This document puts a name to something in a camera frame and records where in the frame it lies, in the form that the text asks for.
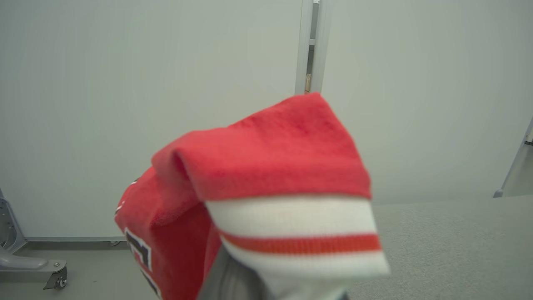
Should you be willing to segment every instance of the metal bracket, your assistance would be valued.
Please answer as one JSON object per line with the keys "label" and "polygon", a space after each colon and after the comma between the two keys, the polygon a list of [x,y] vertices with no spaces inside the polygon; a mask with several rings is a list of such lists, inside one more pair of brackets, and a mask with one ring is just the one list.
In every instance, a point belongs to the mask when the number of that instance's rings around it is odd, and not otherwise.
{"label": "metal bracket", "polygon": [[503,190],[500,188],[499,190],[497,190],[495,193],[494,193],[494,196],[492,196],[493,198],[501,198],[503,197]]}
{"label": "metal bracket", "polygon": [[0,190],[0,247],[13,253],[25,243],[13,210]]}
{"label": "metal bracket", "polygon": [[52,273],[43,289],[62,289],[67,284],[67,267]]}
{"label": "metal bracket", "polygon": [[298,40],[298,56],[296,62],[296,82],[294,94],[305,93],[305,76],[309,59],[309,38],[311,37],[311,20],[313,4],[309,0],[302,0],[302,15],[300,19],[300,38]]}

